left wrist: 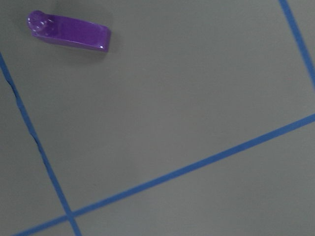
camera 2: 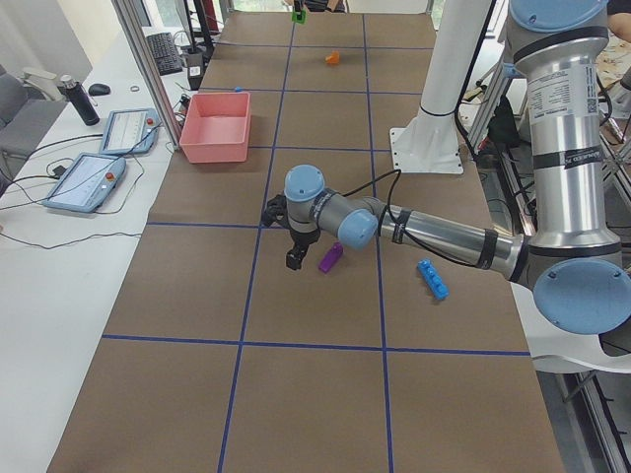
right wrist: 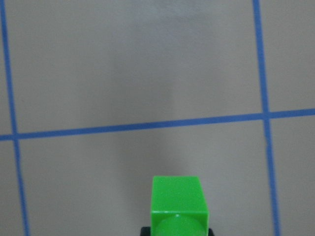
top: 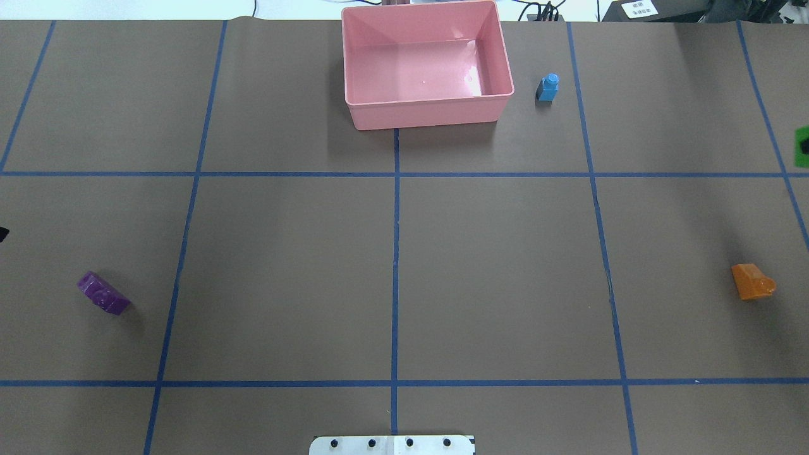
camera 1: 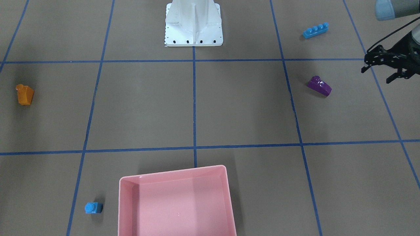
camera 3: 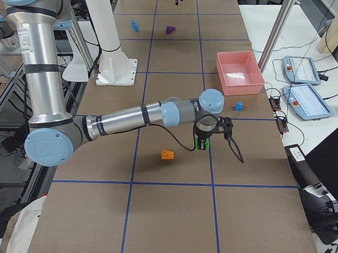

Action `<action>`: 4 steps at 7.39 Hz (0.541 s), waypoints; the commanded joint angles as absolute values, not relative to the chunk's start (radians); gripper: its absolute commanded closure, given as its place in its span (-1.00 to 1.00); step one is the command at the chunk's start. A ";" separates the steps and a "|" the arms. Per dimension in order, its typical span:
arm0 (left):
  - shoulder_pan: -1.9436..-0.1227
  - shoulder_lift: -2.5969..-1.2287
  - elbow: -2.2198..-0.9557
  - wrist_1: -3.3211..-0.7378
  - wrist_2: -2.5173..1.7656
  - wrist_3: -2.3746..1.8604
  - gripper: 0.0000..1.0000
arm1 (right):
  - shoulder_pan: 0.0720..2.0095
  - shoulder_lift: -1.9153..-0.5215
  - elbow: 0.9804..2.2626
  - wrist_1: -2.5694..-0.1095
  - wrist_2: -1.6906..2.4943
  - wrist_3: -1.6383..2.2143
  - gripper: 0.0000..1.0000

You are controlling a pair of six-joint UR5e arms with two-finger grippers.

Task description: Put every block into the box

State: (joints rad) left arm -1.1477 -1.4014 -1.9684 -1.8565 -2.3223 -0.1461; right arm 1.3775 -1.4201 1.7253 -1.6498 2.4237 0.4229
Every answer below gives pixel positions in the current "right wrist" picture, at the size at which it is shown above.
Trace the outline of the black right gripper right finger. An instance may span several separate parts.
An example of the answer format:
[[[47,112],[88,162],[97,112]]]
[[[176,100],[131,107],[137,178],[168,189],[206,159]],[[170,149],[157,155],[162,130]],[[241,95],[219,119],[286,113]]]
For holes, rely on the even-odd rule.
[[[211,228],[208,229],[208,236],[215,236],[215,234]]]

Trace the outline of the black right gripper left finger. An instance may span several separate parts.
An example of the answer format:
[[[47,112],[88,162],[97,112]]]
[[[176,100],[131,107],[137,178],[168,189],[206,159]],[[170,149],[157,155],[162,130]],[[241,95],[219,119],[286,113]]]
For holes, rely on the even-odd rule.
[[[141,236],[151,236],[151,227],[142,227]]]

